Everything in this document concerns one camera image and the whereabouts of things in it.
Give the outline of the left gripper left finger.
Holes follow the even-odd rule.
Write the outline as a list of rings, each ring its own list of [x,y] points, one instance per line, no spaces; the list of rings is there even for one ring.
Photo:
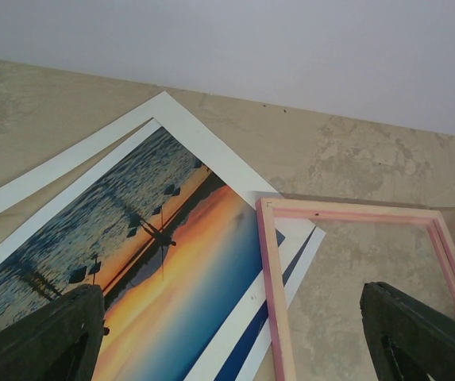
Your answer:
[[[83,284],[0,331],[0,380],[91,380],[104,326],[98,285]]]

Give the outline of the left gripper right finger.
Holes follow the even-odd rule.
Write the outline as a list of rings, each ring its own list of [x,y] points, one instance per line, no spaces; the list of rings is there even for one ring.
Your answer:
[[[365,340],[379,380],[455,380],[455,321],[384,282],[364,285]]]

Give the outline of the pink picture frame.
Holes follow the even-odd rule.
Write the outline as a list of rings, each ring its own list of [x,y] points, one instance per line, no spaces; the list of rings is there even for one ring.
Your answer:
[[[268,304],[272,355],[278,380],[294,380],[296,371],[276,239],[276,217],[424,226],[429,233],[434,251],[438,255],[455,303],[455,244],[439,210],[289,198],[260,198],[256,201],[256,215]]]

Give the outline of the sunset photo print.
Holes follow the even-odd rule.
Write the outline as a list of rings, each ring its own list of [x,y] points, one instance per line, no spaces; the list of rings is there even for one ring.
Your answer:
[[[269,345],[250,182],[150,121],[0,244],[0,332],[104,296],[96,380],[251,380]]]

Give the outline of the white mat board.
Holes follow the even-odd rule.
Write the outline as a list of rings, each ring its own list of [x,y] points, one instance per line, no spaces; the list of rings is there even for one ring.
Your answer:
[[[0,213],[28,198],[150,119],[157,120],[183,146],[250,204],[277,190],[198,118],[163,91],[59,155],[0,187]]]

